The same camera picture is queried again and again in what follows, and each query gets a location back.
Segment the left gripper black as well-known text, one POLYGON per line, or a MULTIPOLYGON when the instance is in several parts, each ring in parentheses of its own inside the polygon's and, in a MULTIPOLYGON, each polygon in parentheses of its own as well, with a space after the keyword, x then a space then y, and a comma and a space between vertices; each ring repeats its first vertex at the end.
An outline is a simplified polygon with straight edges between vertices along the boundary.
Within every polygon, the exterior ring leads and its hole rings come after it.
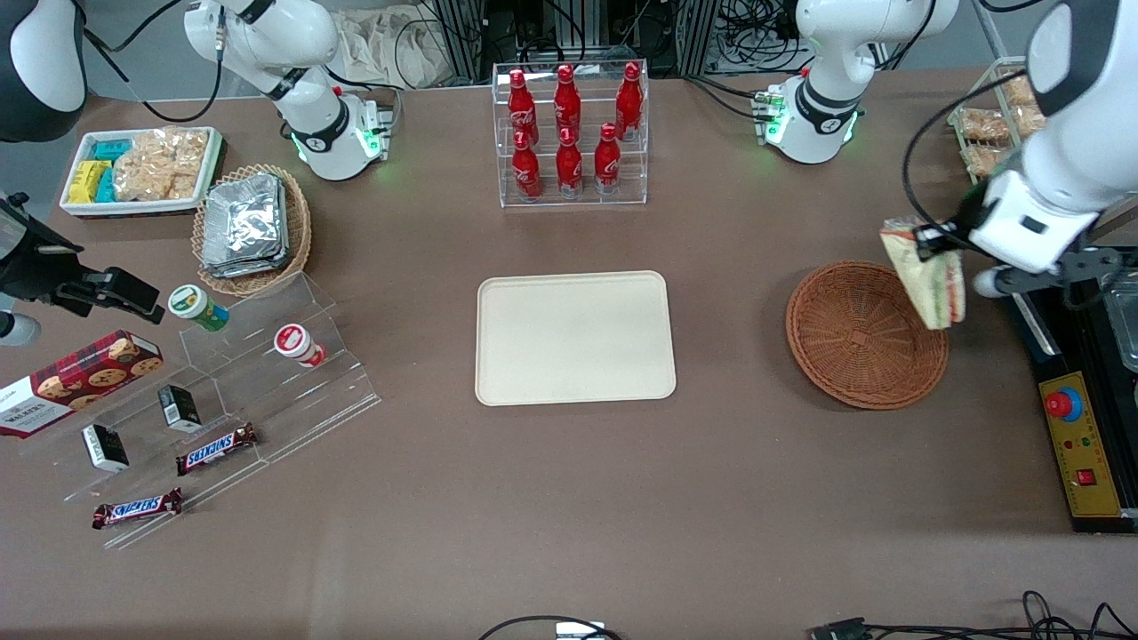
POLYGON ((947 218, 945 223, 914 227, 916 255, 920 260, 933 260, 945 252, 963 251, 963 248, 986 254, 986 251, 981 251, 978 243, 971 238, 971 233, 989 216, 984 205, 988 186, 988 179, 980 179, 971 186, 964 192, 954 214, 947 218))

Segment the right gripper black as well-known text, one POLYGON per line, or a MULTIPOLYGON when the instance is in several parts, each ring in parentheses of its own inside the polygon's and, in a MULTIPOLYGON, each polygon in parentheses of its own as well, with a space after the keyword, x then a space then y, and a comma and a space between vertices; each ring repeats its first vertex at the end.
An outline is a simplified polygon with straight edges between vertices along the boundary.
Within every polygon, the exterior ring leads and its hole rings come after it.
POLYGON ((3 259, 1 289, 5 296, 24 302, 42 302, 53 307, 90 307, 82 300, 89 289, 94 307, 116 307, 160 325, 165 307, 158 288, 118 266, 88 272, 79 255, 84 247, 69 243, 41 221, 28 216, 28 195, 3 195, 3 259))

